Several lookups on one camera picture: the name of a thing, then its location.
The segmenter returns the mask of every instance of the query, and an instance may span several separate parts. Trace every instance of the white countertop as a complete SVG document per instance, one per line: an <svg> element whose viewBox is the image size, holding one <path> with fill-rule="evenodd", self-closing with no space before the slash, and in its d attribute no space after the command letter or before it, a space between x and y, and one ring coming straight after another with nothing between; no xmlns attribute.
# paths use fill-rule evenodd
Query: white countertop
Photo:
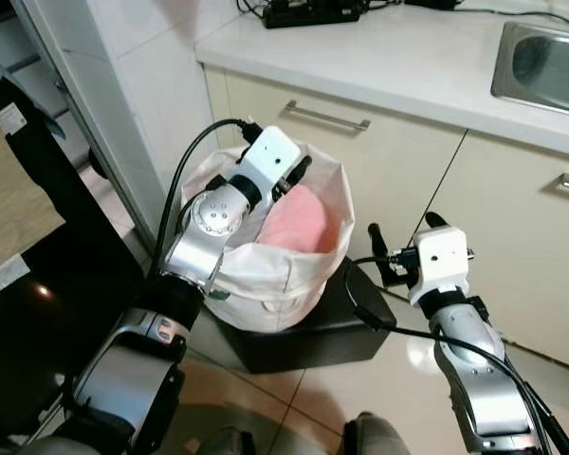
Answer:
<svg viewBox="0 0 569 455"><path fill-rule="evenodd" d="M353 24L265 29L240 17L196 44L196 59L328 95L439 120L569 154L569 114L491 96L508 20L411 6Z"/></svg>

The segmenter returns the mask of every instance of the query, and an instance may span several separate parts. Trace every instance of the pink cloth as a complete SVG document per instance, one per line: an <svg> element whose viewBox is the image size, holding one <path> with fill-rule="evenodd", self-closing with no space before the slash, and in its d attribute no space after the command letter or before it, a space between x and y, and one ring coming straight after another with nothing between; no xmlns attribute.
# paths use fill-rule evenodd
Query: pink cloth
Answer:
<svg viewBox="0 0 569 455"><path fill-rule="evenodd" d="M298 184L274 204L256 242L301 253L328 253L337 239L338 229L321 200Z"/></svg>

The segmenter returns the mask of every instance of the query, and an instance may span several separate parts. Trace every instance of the stainless steel sink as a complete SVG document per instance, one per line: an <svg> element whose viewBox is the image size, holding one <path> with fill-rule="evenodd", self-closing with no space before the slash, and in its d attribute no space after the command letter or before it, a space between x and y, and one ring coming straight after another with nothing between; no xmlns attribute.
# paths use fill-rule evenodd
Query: stainless steel sink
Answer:
<svg viewBox="0 0 569 455"><path fill-rule="evenodd" d="M569 32L506 22L491 94L569 113Z"/></svg>

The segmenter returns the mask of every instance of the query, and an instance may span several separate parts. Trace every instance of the white fabric bag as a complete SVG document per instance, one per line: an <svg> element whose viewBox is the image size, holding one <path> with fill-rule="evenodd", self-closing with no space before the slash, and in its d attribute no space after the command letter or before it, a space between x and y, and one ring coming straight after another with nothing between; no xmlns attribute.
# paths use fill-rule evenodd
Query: white fabric bag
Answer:
<svg viewBox="0 0 569 455"><path fill-rule="evenodd" d="M321 199L332 222L338 224L337 245L326 254L307 254L253 243L270 201L258 204L236 238L230 239L211 294L205 299L218 318L241 330L278 332L300 322L321 298L327 279L348 249L354 210L343 166L311 145L298 145L302 155L312 157L301 183ZM210 155L184 181L182 202L203 191L219 173L228 177L242 151L237 148Z"/></svg>

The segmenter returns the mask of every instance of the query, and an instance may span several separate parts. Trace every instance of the cabinet door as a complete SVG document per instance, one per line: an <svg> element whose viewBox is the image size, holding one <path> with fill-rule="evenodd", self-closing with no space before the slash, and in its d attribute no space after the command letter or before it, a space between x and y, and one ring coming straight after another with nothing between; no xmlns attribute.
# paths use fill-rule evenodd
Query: cabinet door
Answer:
<svg viewBox="0 0 569 455"><path fill-rule="evenodd" d="M509 340L569 364L569 159L469 133L430 206L468 235L470 292Z"/></svg>
<svg viewBox="0 0 569 455"><path fill-rule="evenodd" d="M230 115L276 124L344 164L357 219L351 258L371 253L367 227L372 222L379 222L390 248L409 242L463 135L459 128L235 73L225 73L225 87L214 74L208 73L207 79L216 116L216 110L227 109L223 102L227 93ZM353 122L367 119L371 124L362 132L287 112L290 100L304 109ZM220 140L227 143L223 136ZM371 267L374 279L375 269Z"/></svg>

